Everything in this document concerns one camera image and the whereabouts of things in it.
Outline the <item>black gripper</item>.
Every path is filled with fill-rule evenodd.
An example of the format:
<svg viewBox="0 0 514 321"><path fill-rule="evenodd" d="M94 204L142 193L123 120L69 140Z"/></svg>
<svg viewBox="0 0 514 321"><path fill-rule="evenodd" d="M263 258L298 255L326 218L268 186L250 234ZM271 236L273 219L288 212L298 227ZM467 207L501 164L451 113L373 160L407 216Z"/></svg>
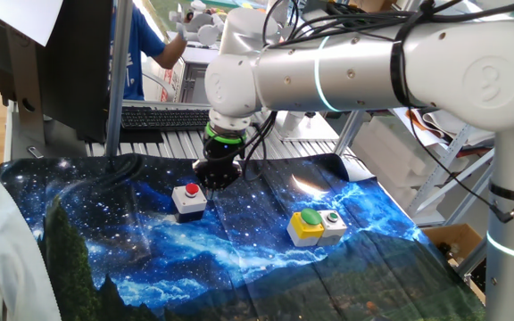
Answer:
<svg viewBox="0 0 514 321"><path fill-rule="evenodd" d="M203 148L203 157L193 164L200 185L206 190L224 190L235 183L242 173L235 161L242 146L242 143L208 141Z"/></svg>

